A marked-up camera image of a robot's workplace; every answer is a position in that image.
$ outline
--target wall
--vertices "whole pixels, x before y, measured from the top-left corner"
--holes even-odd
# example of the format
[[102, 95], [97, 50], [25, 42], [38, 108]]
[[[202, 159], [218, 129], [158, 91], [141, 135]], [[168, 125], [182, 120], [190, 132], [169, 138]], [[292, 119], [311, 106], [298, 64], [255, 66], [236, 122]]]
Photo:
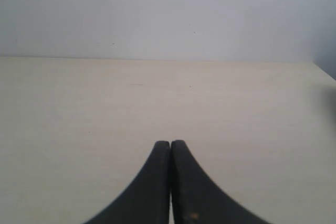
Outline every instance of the wall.
[[310, 61], [334, 0], [1, 0], [0, 55]]

